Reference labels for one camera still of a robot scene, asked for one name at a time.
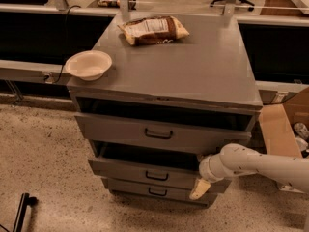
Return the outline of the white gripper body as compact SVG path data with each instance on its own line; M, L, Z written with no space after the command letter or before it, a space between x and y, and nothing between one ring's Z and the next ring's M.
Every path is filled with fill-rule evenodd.
M218 154L203 157L199 164L199 173L210 183L219 182L228 176L226 167Z

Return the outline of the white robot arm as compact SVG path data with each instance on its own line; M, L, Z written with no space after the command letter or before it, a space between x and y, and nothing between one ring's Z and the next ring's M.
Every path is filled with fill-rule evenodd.
M254 174L309 192L309 159L262 154L236 143L225 145L215 155L203 157L199 174L189 194L191 200L200 199L212 184L225 178Z

